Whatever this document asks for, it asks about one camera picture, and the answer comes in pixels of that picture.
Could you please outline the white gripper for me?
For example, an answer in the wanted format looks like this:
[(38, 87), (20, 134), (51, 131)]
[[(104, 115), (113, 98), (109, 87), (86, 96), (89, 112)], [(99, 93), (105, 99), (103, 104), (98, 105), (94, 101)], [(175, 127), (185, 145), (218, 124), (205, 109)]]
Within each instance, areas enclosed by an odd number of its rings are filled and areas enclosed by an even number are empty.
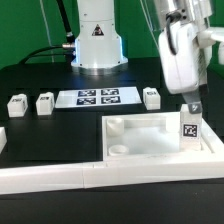
[(171, 94), (184, 93), (191, 114), (202, 112), (199, 87), (207, 83), (212, 45), (224, 43), (224, 28), (209, 27), (202, 32), (193, 23), (168, 25), (159, 35), (159, 53), (165, 83)]

